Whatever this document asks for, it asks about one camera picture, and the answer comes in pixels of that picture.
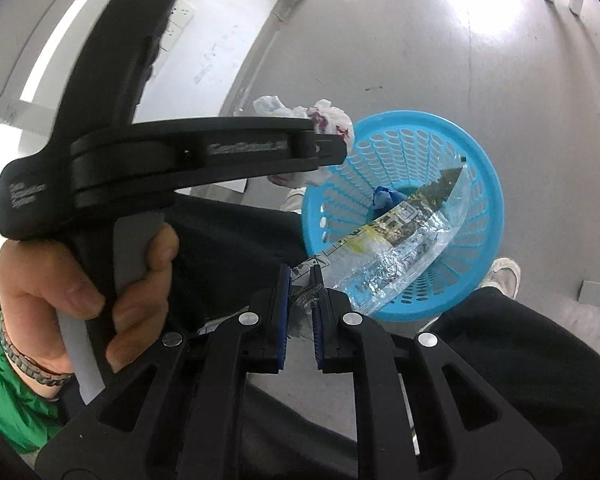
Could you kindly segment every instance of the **sneaker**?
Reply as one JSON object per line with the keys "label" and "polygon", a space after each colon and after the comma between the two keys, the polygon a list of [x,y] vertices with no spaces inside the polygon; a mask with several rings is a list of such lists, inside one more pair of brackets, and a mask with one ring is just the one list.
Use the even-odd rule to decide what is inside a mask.
{"label": "sneaker", "polygon": [[290,211],[293,213],[302,214],[302,200],[304,199],[305,193],[305,187],[299,187],[289,191],[288,195],[286,196],[285,203],[280,206],[280,211]]}
{"label": "sneaker", "polygon": [[484,286],[494,286],[502,294],[515,300],[520,288],[520,266],[510,258],[498,258],[493,262],[478,288]]}

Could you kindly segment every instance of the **black pants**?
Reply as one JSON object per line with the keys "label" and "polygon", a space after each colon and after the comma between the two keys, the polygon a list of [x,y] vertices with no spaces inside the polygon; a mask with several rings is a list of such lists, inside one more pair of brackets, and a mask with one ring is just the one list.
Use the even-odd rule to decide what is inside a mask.
{"label": "black pants", "polygon": [[[272,286],[280,263],[306,258],[295,213],[179,197],[171,322],[195,330]],[[495,288],[444,313],[431,330],[499,391],[562,457],[562,480],[600,480],[600,356]]]}

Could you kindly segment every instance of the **gray floor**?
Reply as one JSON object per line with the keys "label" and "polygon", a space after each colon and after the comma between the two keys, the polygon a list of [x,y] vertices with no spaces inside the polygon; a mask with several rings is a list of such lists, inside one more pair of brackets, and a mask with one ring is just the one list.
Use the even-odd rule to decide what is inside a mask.
{"label": "gray floor", "polygon": [[[518,299],[600,352],[600,310],[576,301],[582,280],[600,282],[600,4],[585,0],[578,19],[567,3],[301,0],[246,101],[327,98],[354,121],[409,108],[462,126],[502,181],[501,254],[522,265]],[[283,196],[259,181],[246,200],[277,207]],[[258,383],[353,436],[350,379],[314,372],[304,346]]]}

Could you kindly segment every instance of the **green sleeve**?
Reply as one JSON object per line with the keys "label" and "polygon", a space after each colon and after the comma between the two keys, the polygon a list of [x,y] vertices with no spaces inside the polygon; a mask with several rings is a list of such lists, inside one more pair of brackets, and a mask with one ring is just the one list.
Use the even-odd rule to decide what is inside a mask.
{"label": "green sleeve", "polygon": [[0,431],[21,454],[44,446],[62,427],[58,408],[22,382],[0,346]]}

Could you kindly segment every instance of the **watch band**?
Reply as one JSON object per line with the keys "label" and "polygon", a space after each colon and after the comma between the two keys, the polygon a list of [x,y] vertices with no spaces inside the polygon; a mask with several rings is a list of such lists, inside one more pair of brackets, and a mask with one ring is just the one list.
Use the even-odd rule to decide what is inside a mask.
{"label": "watch band", "polygon": [[4,329],[4,319],[0,312],[0,346],[9,361],[15,364],[27,377],[32,378],[37,383],[44,386],[62,386],[65,382],[71,379],[73,374],[55,374],[42,368],[33,359],[21,354],[13,345],[9,334]]}

